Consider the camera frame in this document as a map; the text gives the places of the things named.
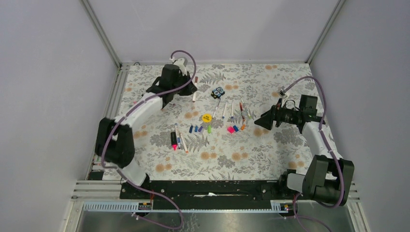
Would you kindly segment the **orange tip white pen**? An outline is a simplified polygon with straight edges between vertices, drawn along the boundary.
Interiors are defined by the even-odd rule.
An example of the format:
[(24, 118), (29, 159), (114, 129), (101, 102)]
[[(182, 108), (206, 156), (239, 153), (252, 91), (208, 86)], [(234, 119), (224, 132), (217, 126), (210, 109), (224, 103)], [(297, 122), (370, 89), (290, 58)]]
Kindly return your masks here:
[(183, 133), (181, 133), (181, 132), (180, 132), (180, 138), (181, 138), (181, 141), (182, 141), (183, 149), (184, 149), (185, 153), (188, 154), (189, 151), (188, 151), (188, 148), (187, 148), (187, 143), (185, 141)]

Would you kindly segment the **blue whiteboard marker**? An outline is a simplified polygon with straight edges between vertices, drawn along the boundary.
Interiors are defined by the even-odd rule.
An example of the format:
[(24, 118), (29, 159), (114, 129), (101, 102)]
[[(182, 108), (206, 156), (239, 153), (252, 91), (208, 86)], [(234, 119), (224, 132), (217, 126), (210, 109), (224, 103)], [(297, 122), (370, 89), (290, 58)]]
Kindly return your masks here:
[(180, 134), (177, 128), (177, 123), (175, 123), (175, 134), (176, 134), (176, 142), (177, 142), (177, 147), (178, 149), (181, 149), (181, 141), (180, 141)]

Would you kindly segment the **purple cap white pen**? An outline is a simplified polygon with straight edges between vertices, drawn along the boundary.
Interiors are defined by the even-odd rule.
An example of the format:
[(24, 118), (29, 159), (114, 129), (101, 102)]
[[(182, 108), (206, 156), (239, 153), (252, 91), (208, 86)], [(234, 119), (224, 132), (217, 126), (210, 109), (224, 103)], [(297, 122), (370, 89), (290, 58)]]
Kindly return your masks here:
[(231, 102), (230, 119), (234, 119), (234, 101)]

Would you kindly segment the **black pink highlighter marker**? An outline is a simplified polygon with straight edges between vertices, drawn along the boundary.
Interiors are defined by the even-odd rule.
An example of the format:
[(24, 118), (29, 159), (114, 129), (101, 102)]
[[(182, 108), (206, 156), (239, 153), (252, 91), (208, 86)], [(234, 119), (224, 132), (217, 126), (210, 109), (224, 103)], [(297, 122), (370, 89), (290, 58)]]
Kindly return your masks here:
[(178, 148), (178, 143), (177, 143), (177, 136), (176, 136), (176, 132), (173, 131), (170, 133), (171, 136), (171, 146), (174, 150), (177, 150)]

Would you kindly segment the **orange red pen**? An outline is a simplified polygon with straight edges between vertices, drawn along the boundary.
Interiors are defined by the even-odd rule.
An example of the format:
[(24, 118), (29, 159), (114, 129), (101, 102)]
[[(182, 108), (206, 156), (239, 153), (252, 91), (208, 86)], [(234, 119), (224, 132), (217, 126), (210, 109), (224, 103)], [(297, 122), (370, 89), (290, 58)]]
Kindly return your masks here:
[(241, 113), (241, 117), (242, 117), (242, 123), (245, 123), (245, 115), (244, 115), (244, 109), (243, 109), (243, 104), (242, 102), (239, 102), (239, 107), (240, 107), (240, 113)]

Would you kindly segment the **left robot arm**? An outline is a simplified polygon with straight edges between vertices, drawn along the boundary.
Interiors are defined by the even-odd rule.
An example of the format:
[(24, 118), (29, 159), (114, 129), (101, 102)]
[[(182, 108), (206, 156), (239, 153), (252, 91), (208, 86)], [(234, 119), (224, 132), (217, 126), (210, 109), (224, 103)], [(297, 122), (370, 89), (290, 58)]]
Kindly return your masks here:
[(95, 154), (101, 157), (102, 163), (114, 164), (122, 177), (133, 183), (131, 191), (137, 198), (147, 197), (150, 186), (144, 182), (147, 174), (134, 159), (134, 133), (170, 103), (175, 95), (189, 96), (196, 91), (197, 87), (185, 64), (166, 64), (161, 75), (125, 114), (115, 118), (105, 117), (99, 122)]

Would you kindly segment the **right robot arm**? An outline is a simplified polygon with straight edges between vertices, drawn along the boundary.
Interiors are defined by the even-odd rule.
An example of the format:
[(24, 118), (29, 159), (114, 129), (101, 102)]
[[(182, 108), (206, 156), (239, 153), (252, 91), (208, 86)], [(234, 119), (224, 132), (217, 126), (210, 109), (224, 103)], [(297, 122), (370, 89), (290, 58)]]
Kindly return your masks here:
[(306, 174), (287, 170), (280, 176), (277, 192), (281, 198), (289, 199), (299, 192), (328, 207), (343, 206), (348, 199), (354, 164), (330, 148), (323, 117), (317, 115), (317, 101), (317, 97), (302, 95), (299, 107), (288, 109), (278, 100), (254, 123), (269, 131), (282, 123), (295, 125), (312, 153)]

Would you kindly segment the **white blue tip pen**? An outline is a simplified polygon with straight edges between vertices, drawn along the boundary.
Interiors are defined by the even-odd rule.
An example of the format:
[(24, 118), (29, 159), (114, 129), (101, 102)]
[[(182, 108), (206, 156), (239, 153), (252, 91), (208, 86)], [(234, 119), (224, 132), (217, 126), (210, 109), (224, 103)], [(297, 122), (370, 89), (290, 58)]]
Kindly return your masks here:
[(226, 116), (226, 109), (227, 109), (227, 102), (225, 102), (225, 104), (224, 104), (224, 107), (223, 107), (223, 111), (222, 111), (222, 119), (225, 119), (225, 116)]

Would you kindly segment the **pink highlighter cap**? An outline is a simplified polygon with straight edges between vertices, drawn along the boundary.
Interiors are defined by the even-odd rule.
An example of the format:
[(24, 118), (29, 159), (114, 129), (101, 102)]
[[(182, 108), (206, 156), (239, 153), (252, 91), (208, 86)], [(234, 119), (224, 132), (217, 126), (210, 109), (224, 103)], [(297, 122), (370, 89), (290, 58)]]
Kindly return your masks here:
[(234, 130), (233, 127), (228, 127), (228, 128), (227, 128), (227, 131), (228, 131), (229, 133), (234, 133), (234, 132), (235, 132), (235, 130)]

